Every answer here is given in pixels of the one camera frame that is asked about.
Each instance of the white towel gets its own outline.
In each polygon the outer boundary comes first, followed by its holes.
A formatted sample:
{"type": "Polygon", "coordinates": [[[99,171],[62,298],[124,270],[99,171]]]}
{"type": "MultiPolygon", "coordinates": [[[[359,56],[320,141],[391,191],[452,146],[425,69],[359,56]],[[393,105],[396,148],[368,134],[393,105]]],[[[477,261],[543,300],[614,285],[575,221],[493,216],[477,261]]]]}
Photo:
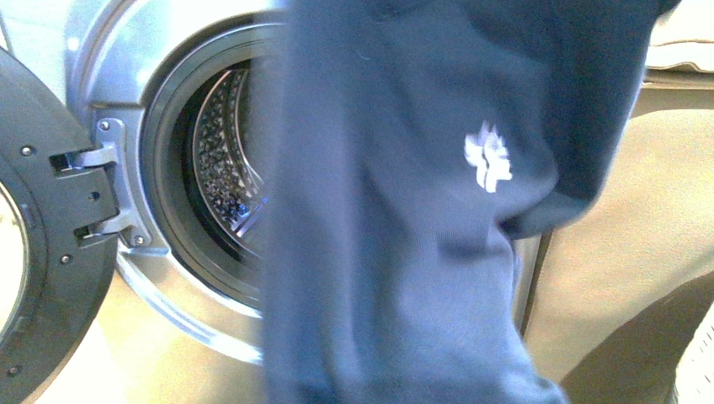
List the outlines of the white towel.
{"type": "Polygon", "coordinates": [[[714,1],[682,0],[652,32],[647,68],[714,73],[714,1]]]}

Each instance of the washing machine drum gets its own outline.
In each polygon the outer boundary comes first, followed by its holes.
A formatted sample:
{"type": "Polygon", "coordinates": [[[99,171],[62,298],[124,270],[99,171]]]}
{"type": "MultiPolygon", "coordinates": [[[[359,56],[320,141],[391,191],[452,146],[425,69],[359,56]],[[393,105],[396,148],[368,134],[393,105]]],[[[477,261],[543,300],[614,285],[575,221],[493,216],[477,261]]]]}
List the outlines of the washing machine drum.
{"type": "Polygon", "coordinates": [[[195,277],[259,308],[265,153],[279,27],[241,29],[186,56],[157,91],[141,173],[161,233],[195,277]]]}

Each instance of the door glass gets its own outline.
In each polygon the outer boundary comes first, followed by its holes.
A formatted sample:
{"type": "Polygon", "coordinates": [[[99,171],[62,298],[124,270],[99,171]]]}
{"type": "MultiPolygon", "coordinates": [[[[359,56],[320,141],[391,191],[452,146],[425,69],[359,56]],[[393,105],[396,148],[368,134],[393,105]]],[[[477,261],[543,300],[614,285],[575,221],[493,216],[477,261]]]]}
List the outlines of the door glass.
{"type": "Polygon", "coordinates": [[[0,183],[0,341],[15,315],[27,272],[27,236],[12,196],[0,183]]]}

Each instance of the screw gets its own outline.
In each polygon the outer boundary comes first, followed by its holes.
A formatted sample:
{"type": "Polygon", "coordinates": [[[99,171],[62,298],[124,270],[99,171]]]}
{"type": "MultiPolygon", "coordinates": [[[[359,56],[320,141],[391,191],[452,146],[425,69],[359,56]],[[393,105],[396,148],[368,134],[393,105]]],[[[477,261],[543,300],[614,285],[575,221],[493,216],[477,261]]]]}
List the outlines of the screw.
{"type": "Polygon", "coordinates": [[[5,372],[5,374],[8,377],[15,377],[15,376],[19,375],[20,373],[22,373],[22,365],[20,365],[20,364],[16,364],[12,368],[8,369],[7,372],[5,372]]]}
{"type": "Polygon", "coordinates": [[[25,157],[32,156],[35,154],[35,149],[32,146],[23,146],[23,148],[20,149],[20,154],[25,157]]]}

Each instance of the door hinge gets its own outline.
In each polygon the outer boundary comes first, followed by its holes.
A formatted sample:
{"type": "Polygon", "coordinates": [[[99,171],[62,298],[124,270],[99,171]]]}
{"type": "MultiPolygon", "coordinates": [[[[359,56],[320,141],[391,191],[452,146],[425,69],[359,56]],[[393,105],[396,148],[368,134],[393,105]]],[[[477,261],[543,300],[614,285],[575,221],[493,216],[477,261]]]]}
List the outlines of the door hinge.
{"type": "Polygon", "coordinates": [[[92,234],[119,233],[129,246],[148,246],[152,242],[132,196],[130,173],[126,168],[126,128],[121,120],[107,118],[97,123],[95,141],[100,148],[68,156],[74,168],[104,167],[115,192],[118,214],[90,226],[92,234]]]}

